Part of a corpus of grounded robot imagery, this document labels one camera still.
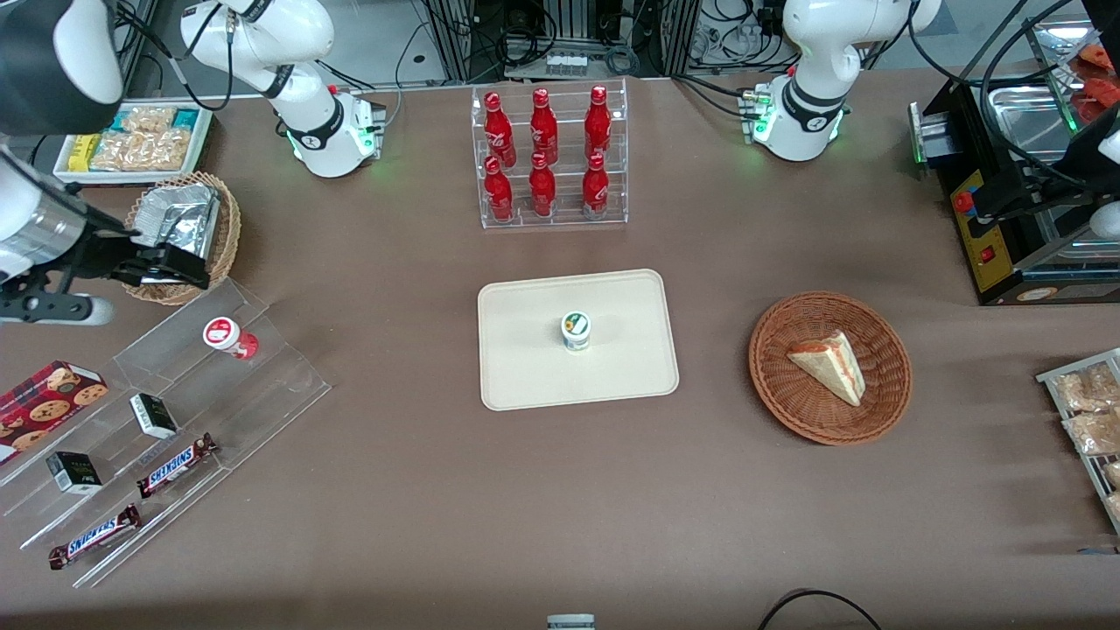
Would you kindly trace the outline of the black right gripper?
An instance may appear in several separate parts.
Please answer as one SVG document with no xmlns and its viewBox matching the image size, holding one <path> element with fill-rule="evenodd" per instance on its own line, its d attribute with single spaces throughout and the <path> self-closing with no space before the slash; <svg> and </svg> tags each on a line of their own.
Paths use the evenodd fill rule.
<svg viewBox="0 0 1120 630">
<path fill-rule="evenodd" d="M 177 245 L 144 248 L 132 241 L 136 230 L 95 230 L 88 228 L 71 249 L 52 262 L 63 284 L 74 278 L 109 279 L 125 286 L 185 286 L 208 290 L 207 262 Z M 192 276 L 177 270 L 203 270 Z"/>
</svg>

